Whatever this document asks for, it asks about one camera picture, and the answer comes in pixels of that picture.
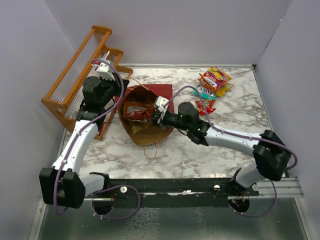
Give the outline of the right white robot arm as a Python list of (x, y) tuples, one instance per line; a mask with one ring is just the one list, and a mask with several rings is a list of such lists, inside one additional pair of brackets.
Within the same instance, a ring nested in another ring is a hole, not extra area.
[(190, 102), (181, 103), (178, 113), (173, 113), (167, 101), (160, 97), (154, 103), (155, 113), (151, 115), (154, 124), (163, 129), (185, 131), (187, 137), (197, 145), (223, 147), (254, 158), (254, 163), (239, 168), (227, 184), (234, 195), (242, 195), (253, 184), (265, 179), (281, 180), (291, 154), (273, 131), (265, 130), (261, 134), (227, 131), (200, 119), (198, 110)]

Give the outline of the orange Fox's fruits candy bag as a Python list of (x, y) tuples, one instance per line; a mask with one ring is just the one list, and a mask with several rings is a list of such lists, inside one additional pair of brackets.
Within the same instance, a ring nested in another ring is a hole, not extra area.
[(225, 84), (230, 84), (233, 78), (216, 66), (212, 66), (205, 73), (199, 74), (198, 81), (215, 95)]

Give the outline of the red paper bag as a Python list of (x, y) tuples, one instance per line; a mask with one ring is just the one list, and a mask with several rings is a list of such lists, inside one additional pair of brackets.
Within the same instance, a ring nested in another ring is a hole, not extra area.
[(173, 86), (163, 83), (129, 86), (116, 107), (124, 130), (139, 147), (157, 145), (173, 131), (171, 127), (163, 130), (151, 122), (159, 96), (169, 100), (173, 96)]

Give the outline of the red snack packet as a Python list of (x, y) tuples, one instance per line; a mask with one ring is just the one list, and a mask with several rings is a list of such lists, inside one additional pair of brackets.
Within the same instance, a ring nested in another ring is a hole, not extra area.
[(214, 107), (215, 100), (204, 99), (203, 102), (201, 100), (196, 100), (195, 104), (198, 107), (198, 113), (200, 116), (204, 116), (206, 113), (213, 113), (216, 108)]

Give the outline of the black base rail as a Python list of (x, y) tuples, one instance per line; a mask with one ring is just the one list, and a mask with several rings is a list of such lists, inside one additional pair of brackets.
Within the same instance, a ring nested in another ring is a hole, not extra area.
[(258, 196), (251, 186), (245, 190), (234, 189), (230, 178), (106, 178), (105, 189), (124, 185), (127, 192), (119, 188), (111, 191), (92, 193), (85, 200), (109, 204), (119, 209), (133, 209), (140, 198), (141, 208), (227, 208), (228, 198)]

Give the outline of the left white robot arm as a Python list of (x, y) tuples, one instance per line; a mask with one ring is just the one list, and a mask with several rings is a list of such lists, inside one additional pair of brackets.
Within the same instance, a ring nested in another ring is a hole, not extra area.
[(85, 154), (100, 132), (105, 108), (116, 97), (124, 95), (129, 80), (110, 80), (101, 77), (87, 77), (82, 84), (83, 100), (76, 115), (75, 127), (63, 152), (50, 168), (43, 168), (39, 173), (39, 182), (43, 201), (47, 205), (78, 209), (85, 197), (97, 194), (103, 198), (111, 190), (102, 173), (93, 173), (80, 177), (79, 172)]

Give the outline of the teal Fox's mint candy bag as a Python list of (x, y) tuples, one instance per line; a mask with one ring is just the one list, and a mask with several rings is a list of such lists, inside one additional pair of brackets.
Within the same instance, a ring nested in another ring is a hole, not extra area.
[(203, 85), (197, 85), (195, 89), (192, 91), (192, 93), (196, 96), (201, 96), (203, 99), (206, 100), (215, 100), (216, 95)]

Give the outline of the orange wooden rack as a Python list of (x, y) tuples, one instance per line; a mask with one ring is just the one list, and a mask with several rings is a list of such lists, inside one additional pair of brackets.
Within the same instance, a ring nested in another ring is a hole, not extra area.
[(106, 45), (111, 34), (112, 30), (109, 27), (93, 25), (46, 96), (41, 99), (41, 102), (70, 133), (74, 130), (76, 115), (83, 100), (83, 81), (88, 76), (98, 76), (91, 65), (93, 59), (104, 58), (106, 52), (110, 51), (108, 60), (123, 77), (130, 77), (133, 73), (131, 68), (119, 65), (124, 52)]

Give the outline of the yellow snack packet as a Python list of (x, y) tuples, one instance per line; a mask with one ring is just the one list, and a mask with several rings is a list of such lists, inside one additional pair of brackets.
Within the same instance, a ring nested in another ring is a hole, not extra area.
[(234, 86), (234, 84), (226, 83), (217, 91), (216, 96), (223, 97), (226, 94), (226, 92), (232, 89)]

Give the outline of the gold snack packet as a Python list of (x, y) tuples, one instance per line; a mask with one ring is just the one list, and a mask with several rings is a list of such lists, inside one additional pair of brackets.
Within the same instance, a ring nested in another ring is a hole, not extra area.
[(139, 133), (141, 131), (148, 129), (151, 123), (147, 121), (132, 121), (130, 125), (131, 125), (131, 134), (135, 135), (136, 133)]

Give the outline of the red Doritos chip bag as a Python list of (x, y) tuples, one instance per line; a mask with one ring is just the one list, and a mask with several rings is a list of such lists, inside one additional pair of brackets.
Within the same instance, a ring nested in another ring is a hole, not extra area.
[(151, 122), (152, 115), (156, 112), (156, 109), (145, 109), (139, 111), (132, 111), (123, 115), (122, 117), (130, 121)]

